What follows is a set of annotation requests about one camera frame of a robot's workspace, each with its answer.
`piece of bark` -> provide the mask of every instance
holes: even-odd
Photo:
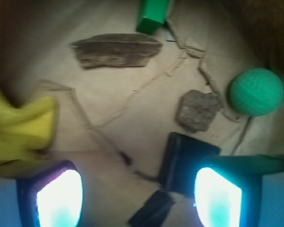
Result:
[[[71,44],[84,69],[96,66],[146,66],[162,44],[140,34],[104,34]]]
[[[192,133],[207,131],[222,107],[217,93],[204,94],[191,90],[181,98],[176,121]]]

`black rubber piece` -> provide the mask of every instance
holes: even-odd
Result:
[[[160,227],[174,204],[166,192],[158,190],[129,219],[128,224],[131,227]]]
[[[195,177],[203,158],[219,153],[217,146],[171,132],[160,170],[162,188],[193,198]]]

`green ball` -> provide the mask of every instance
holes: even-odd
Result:
[[[263,116],[276,110],[283,97],[284,86],[280,78],[261,68],[239,75],[230,88],[234,108],[249,116]]]

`green block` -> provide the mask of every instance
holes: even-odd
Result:
[[[141,0],[136,31],[153,34],[164,25],[169,0]]]

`cyan light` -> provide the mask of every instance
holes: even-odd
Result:
[[[205,227],[239,227],[242,189],[211,168],[198,171],[195,203]]]
[[[37,193],[40,227],[75,227],[83,199],[82,178],[66,170]]]

